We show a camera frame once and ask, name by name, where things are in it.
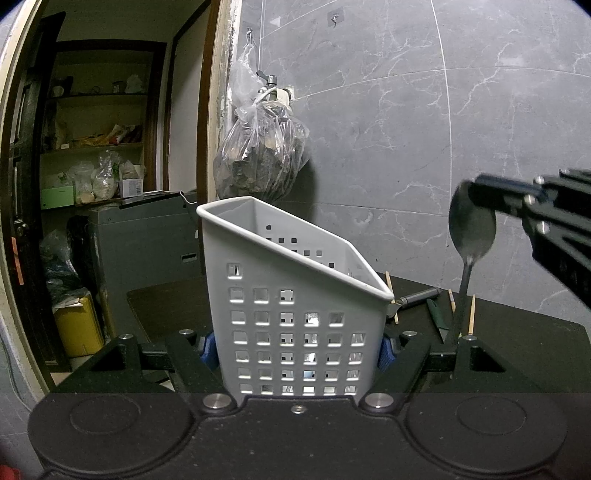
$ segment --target wooden stick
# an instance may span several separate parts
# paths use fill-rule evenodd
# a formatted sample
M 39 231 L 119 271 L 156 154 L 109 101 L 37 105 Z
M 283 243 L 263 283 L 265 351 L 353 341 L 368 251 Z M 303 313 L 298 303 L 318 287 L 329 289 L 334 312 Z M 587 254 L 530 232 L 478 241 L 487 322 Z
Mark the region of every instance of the wooden stick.
M 476 295 L 472 296 L 472 306 L 470 307 L 470 325 L 468 326 L 468 335 L 474 333 L 474 313 L 476 310 Z
M 392 295 L 394 295 L 394 289 L 392 288 L 392 280 L 390 280 L 390 272 L 386 272 L 385 275 L 386 275 L 386 283 L 388 284 L 388 288 L 392 292 Z M 394 297 L 392 299 L 392 302 L 390 302 L 390 303 L 396 303 L 396 297 Z M 398 325 L 398 312 L 396 312 L 394 314 L 394 323 L 396 325 Z
M 450 288 L 448 288 L 447 293 L 449 294 L 449 303 L 452 304 L 452 313 L 455 313 L 456 312 L 456 301 L 453 298 L 453 292 Z

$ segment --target white plastic basket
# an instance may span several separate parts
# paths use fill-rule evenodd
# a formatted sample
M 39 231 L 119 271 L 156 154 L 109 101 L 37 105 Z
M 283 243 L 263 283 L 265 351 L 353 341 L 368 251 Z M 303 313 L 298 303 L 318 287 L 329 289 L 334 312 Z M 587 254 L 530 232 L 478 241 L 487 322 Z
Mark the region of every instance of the white plastic basket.
M 373 381 L 388 287 L 347 240 L 253 197 L 201 205 L 224 385 L 245 395 L 353 395 Z

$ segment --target basket rim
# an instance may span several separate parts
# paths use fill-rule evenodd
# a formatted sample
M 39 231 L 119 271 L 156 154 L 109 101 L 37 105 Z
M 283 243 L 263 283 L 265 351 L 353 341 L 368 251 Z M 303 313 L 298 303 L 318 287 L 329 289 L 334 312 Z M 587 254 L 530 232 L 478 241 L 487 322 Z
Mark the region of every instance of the basket rim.
M 249 230 L 246 230 L 245 228 L 236 225 L 235 223 L 229 222 L 228 220 L 224 220 L 223 218 L 220 218 L 217 215 L 214 215 L 213 213 L 211 213 L 209 211 L 209 209 L 211 207 L 214 207 L 217 205 L 238 203 L 238 202 L 243 202 L 244 200 L 253 200 L 254 202 L 262 203 L 265 206 L 268 206 L 268 207 L 275 209 L 285 215 L 288 215 L 299 222 L 304 222 L 321 232 L 328 233 L 329 235 L 345 242 L 348 245 L 348 247 L 352 250 L 352 252 L 356 255 L 357 259 L 368 270 L 369 275 L 381 286 L 381 288 L 373 287 L 361 280 L 357 280 L 356 278 L 345 275 L 344 273 L 342 273 L 338 270 L 335 270 L 334 268 L 329 268 L 328 266 L 323 265 L 315 260 L 312 260 L 310 258 L 296 254 L 295 252 L 292 252 L 291 250 L 289 250 L 286 247 L 282 247 L 280 245 L 277 245 L 274 242 L 267 240 L 266 238 L 264 238 L 260 235 L 257 235 L 256 233 L 252 233 Z M 289 212 L 281 210 L 280 208 L 277 208 L 274 205 L 271 205 L 270 203 L 263 202 L 262 200 L 259 200 L 257 198 L 251 197 L 251 196 L 235 197 L 235 198 L 224 199 L 224 200 L 215 200 L 214 202 L 209 202 L 209 203 L 204 203 L 202 205 L 199 205 L 197 207 L 197 214 L 202 219 L 207 220 L 211 223 L 215 223 L 216 225 L 224 228 L 225 230 L 230 230 L 233 233 L 236 233 L 237 235 L 239 235 L 247 240 L 250 240 L 251 242 L 259 244 L 262 247 L 268 248 L 283 257 L 287 257 L 291 260 L 297 261 L 300 264 L 303 264 L 306 267 L 309 267 L 309 268 L 316 270 L 320 273 L 323 273 L 325 275 L 329 275 L 329 276 L 333 277 L 335 280 L 339 280 L 340 282 L 345 283 L 351 287 L 363 290 L 365 293 L 368 293 L 380 300 L 390 302 L 390 301 L 393 301 L 393 299 L 394 299 L 394 295 L 392 294 L 392 292 L 390 292 L 390 289 L 388 288 L 388 286 L 378 276 L 378 274 L 375 272 L 375 270 L 373 268 L 371 268 L 371 266 L 367 263 L 367 260 L 364 259 L 363 255 L 361 255 L 358 252 L 358 250 L 353 246 L 353 244 L 351 244 L 351 242 L 349 242 L 345 238 L 342 238 L 338 235 L 335 235 L 335 234 L 329 232 L 328 230 L 324 230 L 323 228 L 321 228 L 317 225 L 314 225 L 313 223 L 307 222 L 306 220 L 302 220 L 301 218 L 296 217 L 295 215 L 292 215 Z

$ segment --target spoon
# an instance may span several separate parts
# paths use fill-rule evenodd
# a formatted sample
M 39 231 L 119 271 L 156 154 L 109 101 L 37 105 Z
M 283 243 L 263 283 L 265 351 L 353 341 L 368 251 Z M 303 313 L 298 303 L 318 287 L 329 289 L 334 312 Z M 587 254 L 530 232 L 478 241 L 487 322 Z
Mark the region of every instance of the spoon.
M 466 316 L 467 292 L 474 264 L 491 249 L 496 235 L 496 216 L 493 210 L 477 207 L 468 196 L 471 182 L 463 180 L 457 186 L 449 207 L 449 234 L 464 262 L 460 284 L 460 306 L 454 316 L 453 326 L 446 338 L 446 345 L 457 342 Z

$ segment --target yellow bin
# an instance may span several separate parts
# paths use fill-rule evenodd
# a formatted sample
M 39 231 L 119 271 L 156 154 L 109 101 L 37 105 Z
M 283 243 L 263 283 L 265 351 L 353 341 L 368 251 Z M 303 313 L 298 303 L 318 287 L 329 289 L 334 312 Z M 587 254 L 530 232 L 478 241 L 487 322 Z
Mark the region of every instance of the yellow bin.
M 90 295 L 80 298 L 80 304 L 63 307 L 54 314 L 68 357 L 92 355 L 105 344 Z

